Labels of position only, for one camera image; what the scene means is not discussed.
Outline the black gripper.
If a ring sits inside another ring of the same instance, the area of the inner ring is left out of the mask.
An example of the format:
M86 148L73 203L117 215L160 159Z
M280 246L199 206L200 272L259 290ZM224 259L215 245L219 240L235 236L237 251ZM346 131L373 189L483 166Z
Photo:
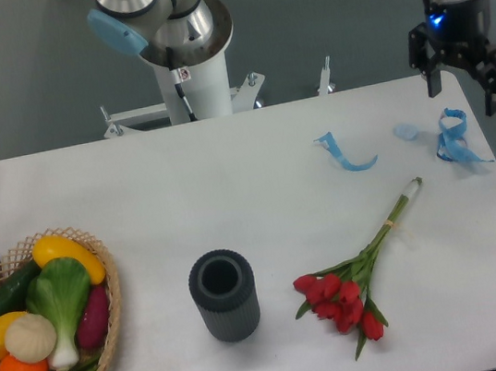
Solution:
M409 66L426 80L429 97L442 92L438 65L472 69L483 89L486 116L496 114L496 44L490 44L490 0L422 0L425 22L408 32Z

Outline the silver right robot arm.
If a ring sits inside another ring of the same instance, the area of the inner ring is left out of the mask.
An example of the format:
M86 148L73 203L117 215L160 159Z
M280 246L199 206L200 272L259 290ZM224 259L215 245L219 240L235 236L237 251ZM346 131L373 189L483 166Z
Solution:
M477 81L487 116L496 113L496 44L489 40L490 0L422 0L425 19L408 34L408 61L442 91L438 68L450 66Z

